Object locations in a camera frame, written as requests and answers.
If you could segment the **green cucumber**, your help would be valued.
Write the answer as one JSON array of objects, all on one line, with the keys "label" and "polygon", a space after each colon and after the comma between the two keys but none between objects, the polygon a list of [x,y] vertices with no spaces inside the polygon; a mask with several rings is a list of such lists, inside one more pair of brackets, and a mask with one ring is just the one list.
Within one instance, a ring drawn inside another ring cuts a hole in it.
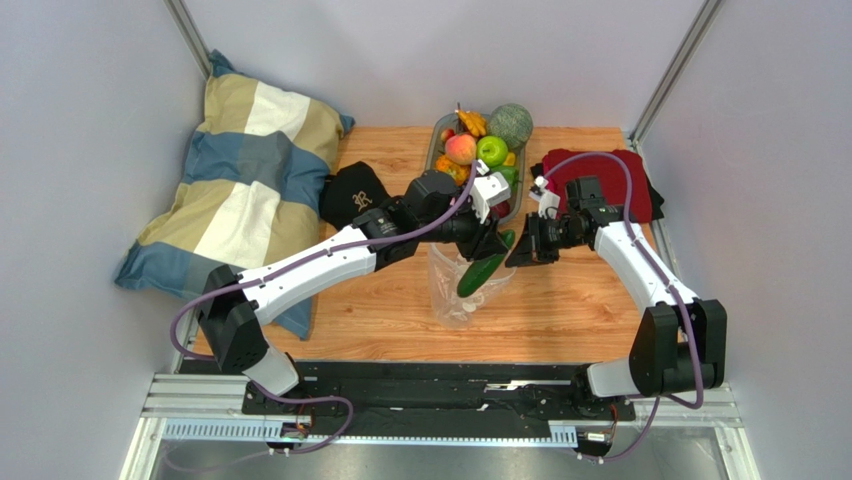
[{"label": "green cucumber", "polygon": [[476,293],[491,276],[504,263],[510,248],[513,246],[516,234],[513,230],[507,230],[500,234],[500,239],[505,247],[505,252],[498,253],[487,259],[474,261],[463,273],[456,287],[456,294],[460,298],[468,298]]}]

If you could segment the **clear polka dot zip bag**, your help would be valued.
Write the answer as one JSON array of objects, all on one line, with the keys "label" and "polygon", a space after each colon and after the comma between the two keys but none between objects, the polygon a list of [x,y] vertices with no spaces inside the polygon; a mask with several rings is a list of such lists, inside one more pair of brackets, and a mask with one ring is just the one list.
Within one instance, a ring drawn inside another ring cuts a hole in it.
[{"label": "clear polka dot zip bag", "polygon": [[469,262],[454,244],[431,244],[428,274],[431,308],[445,327],[467,328],[489,302],[504,292],[515,276],[503,257]]}]

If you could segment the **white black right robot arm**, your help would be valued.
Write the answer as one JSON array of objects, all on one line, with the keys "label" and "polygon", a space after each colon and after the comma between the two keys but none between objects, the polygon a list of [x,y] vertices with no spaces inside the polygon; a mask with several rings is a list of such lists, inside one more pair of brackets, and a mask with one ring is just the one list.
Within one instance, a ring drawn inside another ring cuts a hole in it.
[{"label": "white black right robot arm", "polygon": [[563,250],[586,246],[617,274],[641,315],[627,356],[587,365],[580,383],[589,397],[664,396],[696,409],[707,389],[724,379],[727,313],[702,300],[653,250],[627,204],[607,202],[594,176],[566,186],[568,210],[539,176],[531,196],[539,204],[526,217],[509,267],[551,264]]}]

